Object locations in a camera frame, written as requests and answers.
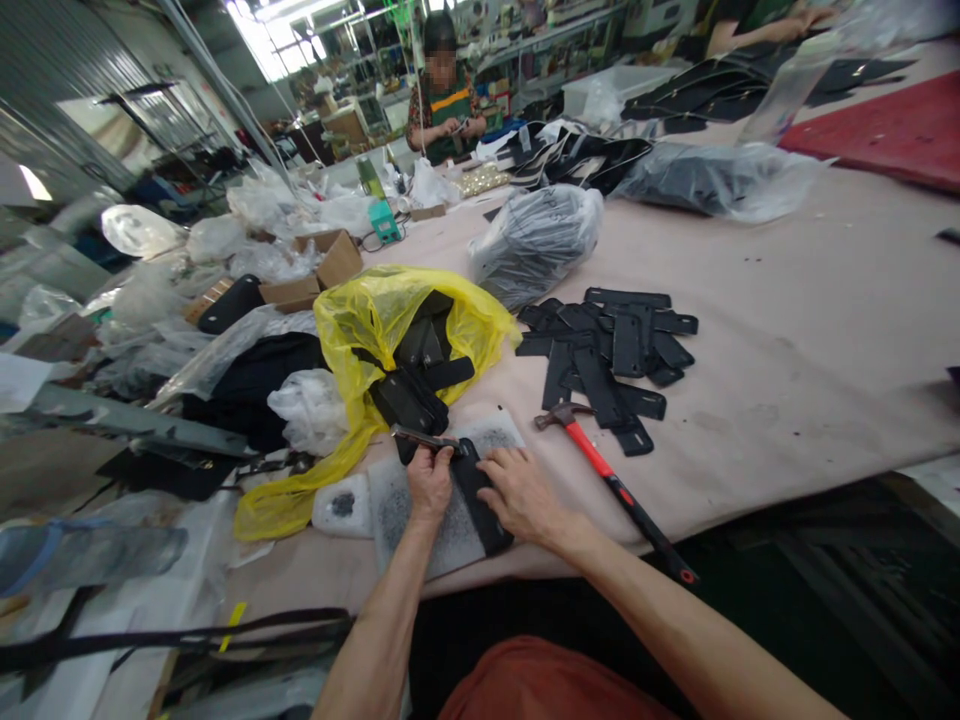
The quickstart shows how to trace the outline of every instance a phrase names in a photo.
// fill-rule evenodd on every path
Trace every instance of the red cutting board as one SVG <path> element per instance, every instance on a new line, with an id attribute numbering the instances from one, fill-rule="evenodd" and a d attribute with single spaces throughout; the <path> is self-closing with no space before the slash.
<path id="1" fill-rule="evenodd" d="M 960 194 L 960 71 L 795 125 L 780 147 Z"/>

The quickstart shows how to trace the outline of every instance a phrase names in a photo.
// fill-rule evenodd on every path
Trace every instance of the blue container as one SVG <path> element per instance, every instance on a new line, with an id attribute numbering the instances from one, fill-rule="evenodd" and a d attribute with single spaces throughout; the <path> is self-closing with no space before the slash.
<path id="1" fill-rule="evenodd" d="M 400 241 L 400 228 L 397 227 L 397 221 L 393 217 L 393 210 L 386 200 L 381 200 L 376 205 L 370 207 L 370 222 L 373 223 L 373 230 L 384 245 Z"/>

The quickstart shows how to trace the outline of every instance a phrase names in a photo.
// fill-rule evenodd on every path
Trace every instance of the hammer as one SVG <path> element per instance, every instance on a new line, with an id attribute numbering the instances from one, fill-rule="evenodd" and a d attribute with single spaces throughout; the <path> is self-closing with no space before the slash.
<path id="1" fill-rule="evenodd" d="M 661 532 L 657 524 L 653 522 L 653 519 L 647 515 L 646 510 L 640 507 L 637 499 L 627 490 L 620 478 L 613 472 L 613 468 L 607 464 L 607 461 L 603 459 L 603 455 L 599 453 L 587 438 L 587 434 L 583 432 L 583 428 L 580 427 L 580 423 L 578 423 L 574 417 L 575 413 L 582 412 L 594 414 L 596 411 L 580 403 L 563 402 L 552 408 L 546 415 L 538 415 L 533 419 L 533 422 L 536 424 L 537 430 L 543 430 L 548 425 L 553 425 L 554 423 L 559 423 L 566 428 L 567 433 L 583 451 L 583 454 L 587 456 L 587 459 L 590 460 L 593 469 L 603 478 L 607 487 L 610 488 L 610 491 L 617 498 L 620 507 L 627 511 L 627 515 L 629 515 L 630 519 L 640 528 L 640 532 L 650 544 L 653 545 L 653 549 L 660 553 L 663 559 L 666 560 L 667 574 L 684 587 L 696 587 L 700 582 L 700 578 L 698 578 L 696 573 L 683 561 L 683 558 L 681 558 L 680 554 L 674 549 L 673 544 L 667 539 L 667 536 Z"/>

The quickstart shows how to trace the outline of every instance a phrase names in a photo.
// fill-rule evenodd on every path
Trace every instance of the hair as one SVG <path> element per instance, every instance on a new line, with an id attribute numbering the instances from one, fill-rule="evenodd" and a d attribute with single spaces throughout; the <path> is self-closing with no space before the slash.
<path id="1" fill-rule="evenodd" d="M 425 55 L 457 51 L 457 30 L 446 10 L 432 12 L 423 23 L 423 52 Z"/>

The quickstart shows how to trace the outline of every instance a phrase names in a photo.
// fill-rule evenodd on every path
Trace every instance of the yellow plastic bag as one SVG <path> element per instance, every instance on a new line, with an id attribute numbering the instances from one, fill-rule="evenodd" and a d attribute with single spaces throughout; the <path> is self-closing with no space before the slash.
<path id="1" fill-rule="evenodd" d="M 454 300 L 447 319 L 451 359 L 469 357 L 476 369 L 470 380 L 437 393 L 447 405 L 500 359 L 505 338 L 510 338 L 514 347 L 520 342 L 517 324 L 503 305 L 462 276 L 444 270 L 378 265 L 321 294 L 313 311 L 323 355 L 347 405 L 350 433 L 310 472 L 247 493 L 234 519 L 239 540 L 279 538 L 302 530 L 310 522 L 315 491 L 342 480 L 363 457 L 374 433 L 386 432 L 387 426 L 367 393 L 383 372 L 357 359 L 353 349 L 363 348 L 386 370 L 395 369 L 393 352 L 433 290 Z"/>

